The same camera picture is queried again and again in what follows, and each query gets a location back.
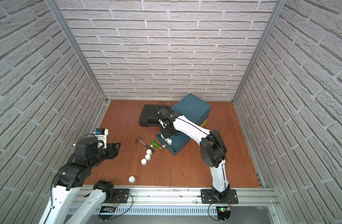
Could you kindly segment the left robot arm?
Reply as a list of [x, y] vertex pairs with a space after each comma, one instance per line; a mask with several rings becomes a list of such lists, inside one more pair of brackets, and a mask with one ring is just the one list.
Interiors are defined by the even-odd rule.
[[107, 143], [105, 136], [92, 136], [79, 140], [75, 153], [54, 177], [50, 187], [50, 200], [40, 219], [41, 224], [85, 224], [103, 203], [120, 204], [114, 184], [98, 181], [76, 213], [66, 220], [67, 213], [92, 169], [104, 160], [118, 156], [121, 143]]

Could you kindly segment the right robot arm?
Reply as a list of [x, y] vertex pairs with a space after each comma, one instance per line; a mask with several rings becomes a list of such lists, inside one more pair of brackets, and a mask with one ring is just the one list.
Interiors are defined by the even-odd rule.
[[203, 162], [210, 167], [212, 189], [217, 197], [225, 197], [230, 186], [226, 175], [227, 147], [219, 131], [210, 131], [188, 120], [179, 112], [169, 112], [162, 108], [157, 112], [160, 131], [164, 138], [169, 138], [176, 132], [182, 132], [200, 146]]

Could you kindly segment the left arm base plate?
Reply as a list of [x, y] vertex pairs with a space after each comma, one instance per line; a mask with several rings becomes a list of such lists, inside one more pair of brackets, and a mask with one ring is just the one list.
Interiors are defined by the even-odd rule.
[[106, 194], [105, 203], [127, 203], [130, 189], [116, 188]]

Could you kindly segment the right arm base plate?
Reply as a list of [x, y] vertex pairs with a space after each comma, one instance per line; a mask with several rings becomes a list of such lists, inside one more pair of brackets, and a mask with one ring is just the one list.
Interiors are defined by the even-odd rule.
[[238, 204], [238, 196], [235, 189], [226, 189], [219, 193], [213, 189], [201, 189], [202, 204], [221, 203], [221, 204]]

